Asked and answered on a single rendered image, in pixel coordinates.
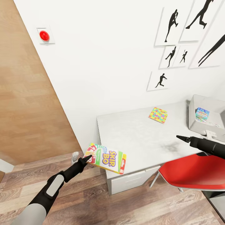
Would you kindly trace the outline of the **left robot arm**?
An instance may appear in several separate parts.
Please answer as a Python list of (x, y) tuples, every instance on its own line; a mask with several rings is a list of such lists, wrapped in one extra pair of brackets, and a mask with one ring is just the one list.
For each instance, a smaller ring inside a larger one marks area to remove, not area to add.
[(85, 158), (78, 158), (78, 152), (72, 154), (72, 166), (60, 171), (47, 180), (41, 191), (29, 203), (29, 205), (21, 212), (21, 214), (10, 225), (42, 225), (49, 210), (59, 194), (59, 188), (65, 182), (75, 177), (78, 173), (82, 173), (87, 161), (92, 157), (89, 155)]

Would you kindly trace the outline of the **board game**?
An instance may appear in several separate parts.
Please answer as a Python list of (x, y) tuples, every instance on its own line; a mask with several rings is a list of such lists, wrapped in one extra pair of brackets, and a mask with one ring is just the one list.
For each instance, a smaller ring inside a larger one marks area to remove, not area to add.
[(195, 112), (195, 115), (196, 115), (196, 117), (199, 117), (203, 120), (207, 120), (208, 116), (209, 116), (209, 111), (198, 107)]
[(197, 121), (200, 121), (200, 122), (203, 122), (203, 123), (206, 123), (206, 124), (209, 124), (209, 125), (212, 125), (212, 126), (216, 126), (216, 127), (222, 128), (222, 126), (220, 126), (220, 125), (217, 125), (217, 124), (214, 124), (214, 123), (212, 123), (212, 122), (203, 120), (203, 119), (201, 119), (201, 118), (199, 118), (199, 117), (196, 117), (196, 120), (197, 120)]
[(90, 143), (84, 158), (89, 155), (92, 155), (92, 157), (86, 163), (121, 175), (124, 173), (127, 155), (123, 151)]

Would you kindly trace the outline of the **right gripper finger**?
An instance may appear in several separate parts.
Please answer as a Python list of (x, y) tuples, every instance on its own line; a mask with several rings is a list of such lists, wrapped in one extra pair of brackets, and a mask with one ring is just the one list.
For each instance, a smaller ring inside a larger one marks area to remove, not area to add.
[(185, 137), (185, 136), (179, 136), (179, 135), (176, 135), (177, 138), (185, 141), (186, 143), (189, 143), (191, 141), (191, 136), (190, 137)]

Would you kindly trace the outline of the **jigsaw puzzle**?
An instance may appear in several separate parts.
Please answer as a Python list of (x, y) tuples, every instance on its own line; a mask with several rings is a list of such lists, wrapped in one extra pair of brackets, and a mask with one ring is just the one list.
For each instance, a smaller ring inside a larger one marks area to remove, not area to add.
[(152, 118), (152, 119), (164, 124), (166, 121), (166, 118), (168, 116), (165, 113), (167, 113), (167, 111), (155, 107), (153, 109), (153, 111), (151, 112), (149, 118)]

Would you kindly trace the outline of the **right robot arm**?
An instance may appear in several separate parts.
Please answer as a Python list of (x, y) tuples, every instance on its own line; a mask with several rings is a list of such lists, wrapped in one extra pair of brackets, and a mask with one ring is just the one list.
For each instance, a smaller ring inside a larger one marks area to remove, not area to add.
[(216, 138), (216, 133), (209, 130), (204, 130), (201, 131), (200, 134), (200, 138), (179, 135), (176, 135), (176, 137), (185, 141), (186, 143), (190, 142), (191, 147), (198, 148), (205, 153), (225, 159), (225, 145), (212, 141), (212, 138)]

